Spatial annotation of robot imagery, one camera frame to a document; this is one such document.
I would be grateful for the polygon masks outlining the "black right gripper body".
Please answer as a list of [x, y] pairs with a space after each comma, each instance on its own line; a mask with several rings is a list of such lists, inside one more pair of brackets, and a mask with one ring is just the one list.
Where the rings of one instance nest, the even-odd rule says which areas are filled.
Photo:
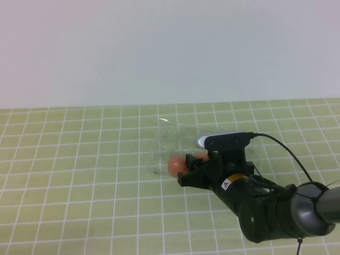
[[210, 152], [206, 179], [211, 191], [223, 203], [256, 203], [250, 176], [254, 164], [245, 159], [243, 150]]

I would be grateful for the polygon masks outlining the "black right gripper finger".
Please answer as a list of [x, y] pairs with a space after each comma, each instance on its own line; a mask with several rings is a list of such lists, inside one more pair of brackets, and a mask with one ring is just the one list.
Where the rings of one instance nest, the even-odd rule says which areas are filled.
[[210, 157], [207, 153], [197, 153], [195, 155], [186, 154], [185, 164], [188, 172], [192, 172], [197, 168], [201, 167], [204, 163], [208, 162]]
[[177, 181], [182, 187], [192, 188], [212, 188], [213, 181], [211, 179], [211, 171], [213, 163], [207, 161], [204, 164], [194, 168], [191, 163], [185, 163], [187, 173], [178, 173]]

